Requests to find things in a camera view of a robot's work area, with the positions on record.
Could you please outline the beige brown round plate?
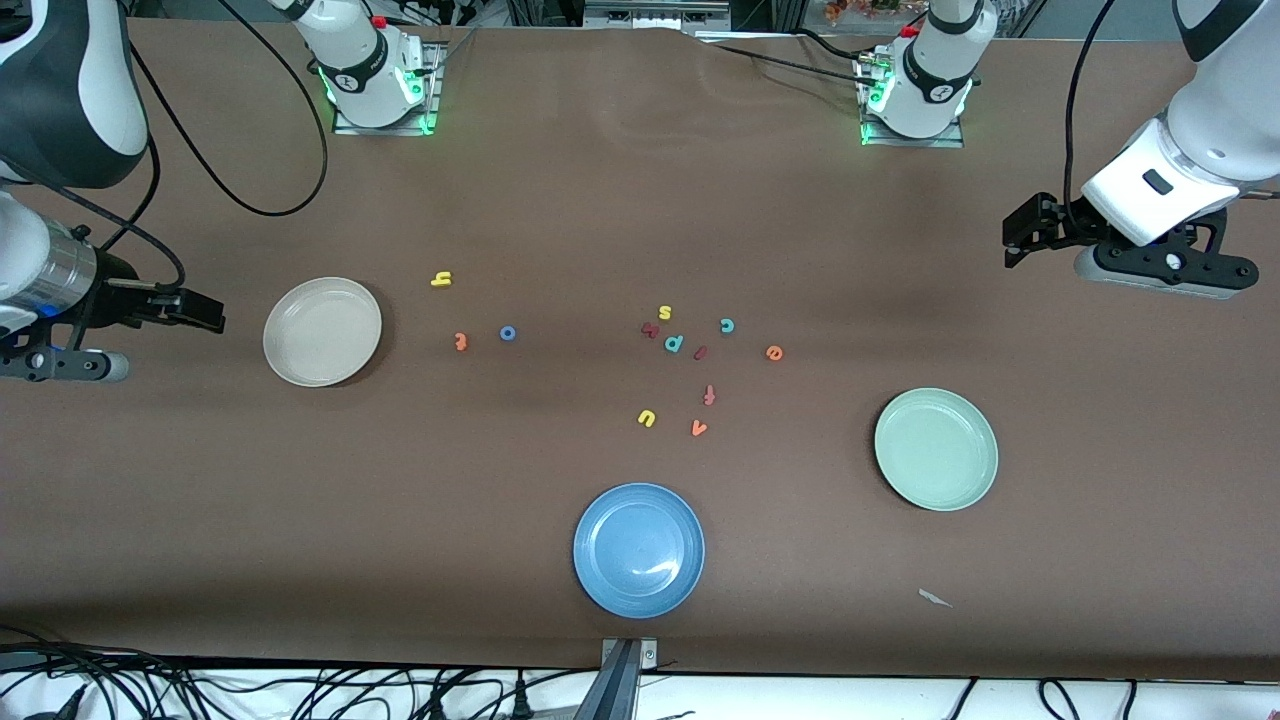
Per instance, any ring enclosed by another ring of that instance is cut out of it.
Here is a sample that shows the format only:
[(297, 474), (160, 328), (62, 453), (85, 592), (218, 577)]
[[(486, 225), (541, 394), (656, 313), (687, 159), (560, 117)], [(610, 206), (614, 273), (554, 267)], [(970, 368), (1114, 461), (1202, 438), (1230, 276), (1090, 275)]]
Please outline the beige brown round plate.
[(262, 329), (262, 351), (270, 369), (293, 386), (338, 386), (371, 361), (381, 331), (381, 307), (369, 288), (323, 277), (275, 304)]

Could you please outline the green round plate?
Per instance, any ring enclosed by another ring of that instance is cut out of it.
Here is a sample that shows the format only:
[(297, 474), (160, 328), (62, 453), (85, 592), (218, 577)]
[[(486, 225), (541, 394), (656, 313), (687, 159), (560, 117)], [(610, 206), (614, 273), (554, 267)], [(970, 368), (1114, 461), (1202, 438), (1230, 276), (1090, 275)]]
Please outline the green round plate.
[(890, 488), (933, 512), (980, 502), (1000, 468), (988, 418), (968, 398), (942, 388), (920, 387), (891, 398), (876, 420), (872, 445)]

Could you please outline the orange decoration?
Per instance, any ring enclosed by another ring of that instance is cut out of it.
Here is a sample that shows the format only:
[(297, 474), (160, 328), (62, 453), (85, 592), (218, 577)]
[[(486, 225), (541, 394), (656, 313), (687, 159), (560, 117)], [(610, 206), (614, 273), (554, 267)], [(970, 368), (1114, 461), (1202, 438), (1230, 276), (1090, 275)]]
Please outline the orange decoration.
[(904, 14), (913, 0), (823, 0), (823, 17), (836, 26), (846, 17), (887, 20)]

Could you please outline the brown table cover sheet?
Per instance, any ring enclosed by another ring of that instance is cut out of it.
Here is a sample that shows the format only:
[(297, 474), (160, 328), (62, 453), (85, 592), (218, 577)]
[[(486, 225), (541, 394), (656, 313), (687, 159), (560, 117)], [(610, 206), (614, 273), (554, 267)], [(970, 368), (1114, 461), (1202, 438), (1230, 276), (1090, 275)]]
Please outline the brown table cover sheet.
[[(1280, 680), (1280, 201), (1231, 210), (1261, 278), (1225, 302), (1069, 251), (1006, 269), (1002, 219), (1060, 190), (1076, 51), (993, 44), (965, 146), (931, 150), (861, 146), (845, 85), (668, 29), (481, 29), (434, 136), (333, 138), (316, 201), (270, 219), (152, 109), (142, 224), (227, 331), (92, 333), (118, 384), (0, 380), (0, 623), (237, 659), (591, 666), (648, 635), (685, 673)], [(262, 329), (323, 277), (372, 292), (381, 341), (305, 388)], [(920, 387), (995, 428), (969, 509), (876, 464)], [(573, 570), (627, 483), (707, 541), (649, 620)]]

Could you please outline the blue round plate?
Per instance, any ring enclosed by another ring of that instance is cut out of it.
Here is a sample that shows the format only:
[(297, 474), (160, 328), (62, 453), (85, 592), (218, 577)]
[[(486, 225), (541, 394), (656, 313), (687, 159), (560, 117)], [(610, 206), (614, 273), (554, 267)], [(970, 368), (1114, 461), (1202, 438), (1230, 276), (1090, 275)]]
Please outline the blue round plate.
[(696, 589), (707, 561), (701, 523), (690, 503), (654, 483), (607, 489), (573, 533), (573, 570), (602, 610), (630, 620), (675, 611)]

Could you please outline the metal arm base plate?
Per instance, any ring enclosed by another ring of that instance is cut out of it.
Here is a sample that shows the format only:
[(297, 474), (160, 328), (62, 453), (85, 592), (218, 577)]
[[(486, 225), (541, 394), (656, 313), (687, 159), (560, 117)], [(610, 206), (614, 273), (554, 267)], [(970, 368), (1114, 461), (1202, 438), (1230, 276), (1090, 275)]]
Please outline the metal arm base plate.
[(888, 122), (878, 113), (886, 109), (886, 102), (893, 88), (893, 72), (891, 59), (886, 55), (863, 54), (852, 61), (854, 74), (858, 79), (869, 79), (869, 85), (863, 85), (858, 90), (859, 123), (863, 145), (884, 145), (899, 147), (924, 147), (924, 149), (963, 149), (963, 128), (960, 113), (965, 109), (960, 101), (955, 109), (948, 111), (948, 124), (937, 135), (916, 138), (902, 135), (893, 129)]
[(349, 73), (323, 72), (338, 135), (430, 136), (435, 132), (445, 77), (447, 42), (424, 41), (387, 28), (381, 69), (358, 83)]

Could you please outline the aluminium frame profile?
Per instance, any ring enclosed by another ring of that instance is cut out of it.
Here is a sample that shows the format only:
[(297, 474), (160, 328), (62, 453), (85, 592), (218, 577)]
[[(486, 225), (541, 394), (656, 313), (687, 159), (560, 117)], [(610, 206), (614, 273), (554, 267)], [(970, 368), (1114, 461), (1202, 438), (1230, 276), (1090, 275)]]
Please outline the aluminium frame profile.
[(730, 0), (584, 0), (582, 27), (730, 32), (731, 8)]

